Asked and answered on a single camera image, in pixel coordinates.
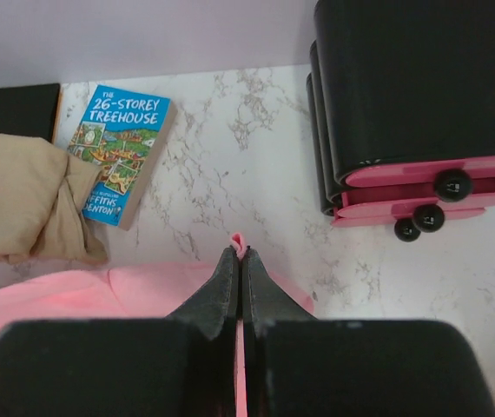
marble countertop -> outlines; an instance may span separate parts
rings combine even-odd
[[[216,262],[241,231],[267,268],[296,280],[321,318],[432,318],[471,342],[495,392],[495,208],[412,244],[391,227],[333,229],[318,208],[305,91],[309,67],[106,82],[172,97],[179,115],[131,230],[95,224],[110,266]],[[96,83],[63,86],[56,145]],[[75,262],[0,264],[0,287]]]

pink fabric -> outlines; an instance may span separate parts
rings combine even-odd
[[[247,246],[240,234],[233,247],[241,259]],[[204,263],[160,263],[102,271],[67,271],[0,289],[0,330],[13,321],[43,318],[164,317],[194,294],[213,274]],[[303,308],[313,301],[293,282],[272,278]],[[237,415],[247,416],[243,331],[237,332]]]

round black handle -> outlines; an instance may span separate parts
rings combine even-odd
[[[461,202],[473,192],[473,180],[461,169],[450,169],[437,176],[434,189],[443,202]]]
[[[403,242],[414,242],[421,235],[412,219],[400,219],[394,225],[394,233]]]
[[[412,221],[422,232],[436,232],[445,224],[445,212],[436,204],[427,204],[415,209]]]

black object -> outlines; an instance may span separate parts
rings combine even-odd
[[[473,180],[461,169],[449,169],[437,176],[434,189],[443,202],[461,202],[473,192]]]
[[[412,219],[400,219],[394,224],[394,234],[403,242],[415,242],[421,231],[415,227]]]
[[[319,190],[320,212],[323,215],[334,214],[334,205],[328,201],[325,190],[325,176],[323,174],[323,162],[319,145],[319,131],[317,130],[317,116],[315,115],[314,84],[311,74],[306,80],[307,102],[309,103],[309,117],[311,118],[311,134],[313,139],[313,152],[315,153],[315,166],[317,167],[317,188]]]
[[[321,167],[325,178],[325,191],[328,201],[339,204],[342,201],[342,187],[334,180],[333,158],[331,156],[331,144],[328,139],[327,113],[325,112],[325,99],[323,98],[323,86],[320,80],[319,55],[317,43],[313,42],[309,52],[311,60],[311,75],[313,79],[313,97],[315,106],[315,118],[319,137]]]
[[[165,319],[27,321],[0,334],[0,416],[494,417],[473,351],[435,321],[316,321],[249,249]]]
[[[0,133],[52,142],[60,84],[0,89]]]
[[[314,20],[337,182],[495,156],[495,1],[320,0]]]
[[[412,221],[416,228],[425,233],[437,232],[445,224],[445,212],[436,204],[417,207]]]

white wall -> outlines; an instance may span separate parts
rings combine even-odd
[[[0,0],[0,86],[308,63],[316,0]]]

